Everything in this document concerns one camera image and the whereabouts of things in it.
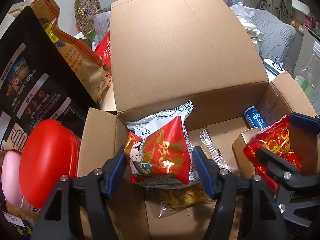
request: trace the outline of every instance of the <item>open cardboard box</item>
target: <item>open cardboard box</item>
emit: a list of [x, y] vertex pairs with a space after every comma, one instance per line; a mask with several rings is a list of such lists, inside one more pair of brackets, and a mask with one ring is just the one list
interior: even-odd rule
[[[288, 73], [272, 83], [246, 31], [222, 0], [119, 0], [111, 9], [111, 65], [118, 115], [90, 109], [78, 176], [102, 167], [127, 139], [124, 122], [192, 100], [185, 122], [195, 145], [207, 128], [215, 146], [237, 172], [232, 143], [246, 130], [242, 118], [257, 106], [267, 123], [292, 111], [315, 115]], [[119, 192], [107, 202], [121, 240], [202, 239], [214, 203], [198, 204], [154, 218], [144, 188], [132, 184], [127, 168]], [[236, 239], [241, 201], [231, 239]], [[84, 235], [90, 227], [82, 212]]]

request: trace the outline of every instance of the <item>metal screw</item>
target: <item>metal screw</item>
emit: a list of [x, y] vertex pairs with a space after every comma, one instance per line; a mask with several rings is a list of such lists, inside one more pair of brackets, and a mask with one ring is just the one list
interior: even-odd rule
[[227, 169], [220, 169], [220, 173], [222, 175], [227, 175], [229, 173], [229, 171]]
[[260, 180], [261, 180], [261, 177], [260, 177], [259, 175], [255, 174], [255, 175], [253, 176], [253, 179], [254, 179], [255, 181], [260, 181]]
[[290, 171], [286, 171], [286, 172], [283, 174], [283, 177], [284, 177], [284, 179], [290, 179], [290, 178], [291, 178], [291, 172], [290, 172]]
[[280, 209], [280, 213], [281, 214], [285, 211], [285, 205], [284, 204], [278, 205], [278, 208]]
[[95, 175], [100, 175], [102, 172], [103, 172], [102, 169], [95, 169], [95, 170], [93, 171], [93, 173], [94, 173]]
[[67, 179], [69, 179], [69, 176], [68, 175], [62, 175], [61, 177], [60, 177], [60, 180], [61, 181], [66, 181]]

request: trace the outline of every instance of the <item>red plastic lid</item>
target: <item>red plastic lid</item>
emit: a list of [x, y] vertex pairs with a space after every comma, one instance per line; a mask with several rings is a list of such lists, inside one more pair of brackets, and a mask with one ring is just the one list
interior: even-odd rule
[[76, 177], [80, 139], [54, 120], [42, 121], [22, 151], [19, 183], [25, 199], [42, 208], [60, 176]]

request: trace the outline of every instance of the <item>picture frame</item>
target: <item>picture frame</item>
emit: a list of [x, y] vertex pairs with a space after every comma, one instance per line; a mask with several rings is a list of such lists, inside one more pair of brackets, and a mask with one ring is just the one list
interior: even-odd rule
[[31, 2], [32, 0], [16, 0], [9, 9], [9, 14], [16, 17]]

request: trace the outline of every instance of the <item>red food bag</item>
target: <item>red food bag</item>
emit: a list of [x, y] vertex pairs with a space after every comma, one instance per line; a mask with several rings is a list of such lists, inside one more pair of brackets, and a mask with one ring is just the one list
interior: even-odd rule
[[290, 150], [288, 125], [289, 116], [285, 115], [278, 122], [258, 132], [250, 139], [243, 150], [244, 155], [252, 162], [256, 173], [264, 179], [267, 186], [274, 192], [278, 190], [278, 184], [266, 174], [266, 168], [259, 164], [255, 152], [258, 148], [265, 147], [296, 166], [300, 171], [301, 166], [299, 159], [297, 155]]
[[107, 32], [106, 36], [99, 42], [96, 49], [94, 50], [95, 54], [111, 68], [110, 60], [110, 31]]
[[131, 168], [131, 181], [153, 175], [173, 175], [189, 183], [190, 155], [183, 135], [181, 116], [142, 139], [132, 132], [124, 148]]

